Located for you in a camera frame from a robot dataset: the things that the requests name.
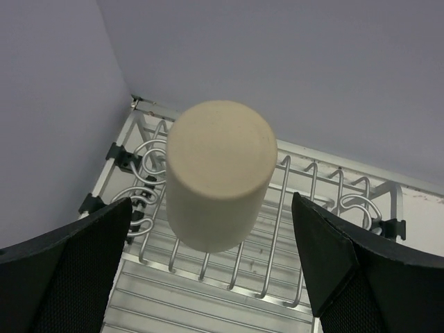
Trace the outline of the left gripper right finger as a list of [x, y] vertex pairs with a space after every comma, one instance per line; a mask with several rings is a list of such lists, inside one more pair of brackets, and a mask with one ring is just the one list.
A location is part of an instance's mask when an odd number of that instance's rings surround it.
[[443, 258], [383, 238], [293, 195], [293, 228], [324, 332], [442, 332]]

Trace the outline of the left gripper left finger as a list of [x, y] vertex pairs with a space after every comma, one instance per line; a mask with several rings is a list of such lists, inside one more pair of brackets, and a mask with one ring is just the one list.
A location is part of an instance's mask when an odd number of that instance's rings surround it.
[[1, 249], [1, 331], [100, 332], [132, 212], [119, 199]]

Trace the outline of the beige tumbler cup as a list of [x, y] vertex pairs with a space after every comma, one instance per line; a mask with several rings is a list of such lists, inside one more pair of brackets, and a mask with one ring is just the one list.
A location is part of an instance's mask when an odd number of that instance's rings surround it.
[[185, 245], [218, 253], [239, 245], [257, 220], [278, 158], [264, 118], [234, 101], [184, 111], [166, 141], [166, 212]]

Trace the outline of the metal dish rack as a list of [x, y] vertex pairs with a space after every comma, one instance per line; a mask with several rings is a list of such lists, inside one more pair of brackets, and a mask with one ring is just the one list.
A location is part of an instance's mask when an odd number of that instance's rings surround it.
[[399, 184], [301, 148], [279, 145], [257, 222], [238, 246], [201, 253], [181, 242], [166, 212], [164, 145], [177, 113], [133, 97], [128, 118], [79, 212], [129, 197], [131, 227], [103, 332], [320, 332], [293, 233], [295, 192], [367, 226], [400, 220]]

